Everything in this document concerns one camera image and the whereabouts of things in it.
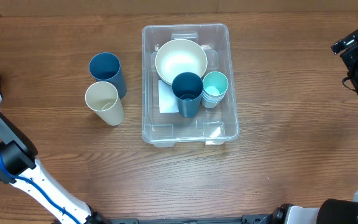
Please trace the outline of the beige tall cup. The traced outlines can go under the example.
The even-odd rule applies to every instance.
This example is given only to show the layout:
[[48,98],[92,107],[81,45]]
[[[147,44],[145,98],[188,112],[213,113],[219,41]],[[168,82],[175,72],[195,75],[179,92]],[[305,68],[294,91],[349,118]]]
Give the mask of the beige tall cup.
[[105,123],[117,126],[124,121],[124,109],[117,88],[109,82],[96,82],[85,93],[85,102]]

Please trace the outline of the dark blue tall cup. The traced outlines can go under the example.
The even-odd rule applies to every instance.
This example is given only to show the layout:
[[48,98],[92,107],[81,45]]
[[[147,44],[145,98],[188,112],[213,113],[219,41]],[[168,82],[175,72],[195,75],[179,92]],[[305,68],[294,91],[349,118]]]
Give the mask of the dark blue tall cup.
[[125,97],[127,87],[122,73],[120,60],[112,53],[102,52],[95,55],[89,62],[89,72],[98,82],[113,84],[120,99]]
[[172,91],[179,113],[185,118],[195,117],[201,103],[202,79],[195,73],[181,73],[174,78]]

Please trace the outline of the mint green small cup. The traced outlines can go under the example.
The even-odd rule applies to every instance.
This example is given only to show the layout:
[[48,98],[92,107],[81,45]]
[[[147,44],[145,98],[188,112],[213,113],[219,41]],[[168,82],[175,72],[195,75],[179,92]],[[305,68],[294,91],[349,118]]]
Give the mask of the mint green small cup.
[[209,72],[203,78],[203,87],[211,95],[219,95],[227,92],[229,82],[225,74],[221,72]]

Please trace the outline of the light blue small cup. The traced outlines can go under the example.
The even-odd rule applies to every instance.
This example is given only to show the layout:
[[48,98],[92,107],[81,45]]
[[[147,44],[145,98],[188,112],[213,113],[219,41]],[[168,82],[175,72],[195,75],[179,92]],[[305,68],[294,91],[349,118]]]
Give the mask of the light blue small cup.
[[206,100],[209,100],[209,101],[218,101],[218,102],[220,102],[224,98],[224,95],[210,96],[206,92],[202,92],[202,97],[204,99],[206,99]]

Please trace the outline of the grey small cup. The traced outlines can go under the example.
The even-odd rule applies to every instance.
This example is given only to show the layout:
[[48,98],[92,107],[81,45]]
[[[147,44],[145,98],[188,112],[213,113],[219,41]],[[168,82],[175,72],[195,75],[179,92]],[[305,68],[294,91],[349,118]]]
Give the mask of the grey small cup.
[[209,101],[209,100],[206,100],[204,98],[201,99],[201,104],[205,107],[205,108],[214,108],[216,107],[219,102],[218,101]]

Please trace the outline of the cream bowl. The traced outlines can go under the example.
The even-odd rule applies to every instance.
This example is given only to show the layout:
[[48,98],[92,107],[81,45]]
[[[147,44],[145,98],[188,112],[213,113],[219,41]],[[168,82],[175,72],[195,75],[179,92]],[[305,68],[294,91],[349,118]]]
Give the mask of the cream bowl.
[[205,51],[196,42],[187,39],[175,39],[165,43],[155,58],[155,69],[167,85],[171,85],[177,75],[185,72],[194,73],[201,78],[207,66]]

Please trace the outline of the pink small cup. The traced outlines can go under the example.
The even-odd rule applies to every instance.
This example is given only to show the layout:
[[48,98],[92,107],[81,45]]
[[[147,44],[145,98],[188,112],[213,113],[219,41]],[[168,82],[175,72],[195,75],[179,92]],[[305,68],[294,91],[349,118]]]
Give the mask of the pink small cup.
[[226,92],[219,95],[211,95],[205,89],[202,92],[203,98],[207,99],[208,101],[221,101],[224,98],[225,94]]

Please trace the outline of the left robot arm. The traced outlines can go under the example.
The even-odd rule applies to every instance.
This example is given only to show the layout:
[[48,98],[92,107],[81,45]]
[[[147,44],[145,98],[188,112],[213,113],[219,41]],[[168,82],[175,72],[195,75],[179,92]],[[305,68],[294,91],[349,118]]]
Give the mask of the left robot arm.
[[60,223],[108,223],[102,214],[64,189],[37,154],[31,140],[0,112],[0,182],[27,193]]

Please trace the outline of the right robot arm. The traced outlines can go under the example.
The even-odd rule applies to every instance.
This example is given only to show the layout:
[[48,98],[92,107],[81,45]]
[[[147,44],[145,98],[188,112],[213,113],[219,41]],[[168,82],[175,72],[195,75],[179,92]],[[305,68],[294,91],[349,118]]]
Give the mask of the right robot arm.
[[[335,42],[331,50],[340,57],[347,67],[347,75],[342,79],[344,87],[358,96],[358,29]],[[262,223],[358,223],[358,183],[352,196],[347,199],[330,198],[318,207],[304,207],[283,204]]]

